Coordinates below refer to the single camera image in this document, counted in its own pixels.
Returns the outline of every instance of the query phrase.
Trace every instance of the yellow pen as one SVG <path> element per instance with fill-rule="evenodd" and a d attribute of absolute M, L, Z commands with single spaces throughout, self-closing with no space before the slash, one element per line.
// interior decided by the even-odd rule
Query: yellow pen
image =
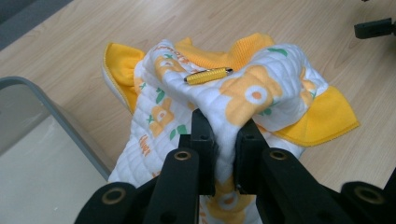
<path fill-rule="evenodd" d="M 198 85 L 227 77 L 232 73 L 233 69 L 229 67 L 214 68 L 186 76 L 184 81 L 189 83 L 189 85 Z"/>

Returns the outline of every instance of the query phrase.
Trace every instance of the wood grain surface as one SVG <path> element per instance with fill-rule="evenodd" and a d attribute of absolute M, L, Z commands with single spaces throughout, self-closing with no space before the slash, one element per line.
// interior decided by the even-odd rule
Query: wood grain surface
<path fill-rule="evenodd" d="M 161 39 L 189 36 L 197 47 L 226 51 L 265 33 L 299 45 L 361 122 L 308 148 L 303 165 L 332 189 L 353 180 L 383 188 L 396 166 L 396 37 L 359 40 L 353 25 L 388 17 L 396 17 L 396 1 L 74 0 L 0 51 L 0 77 L 33 81 L 116 162 L 132 116 L 102 79 L 107 43 L 147 51 Z"/>

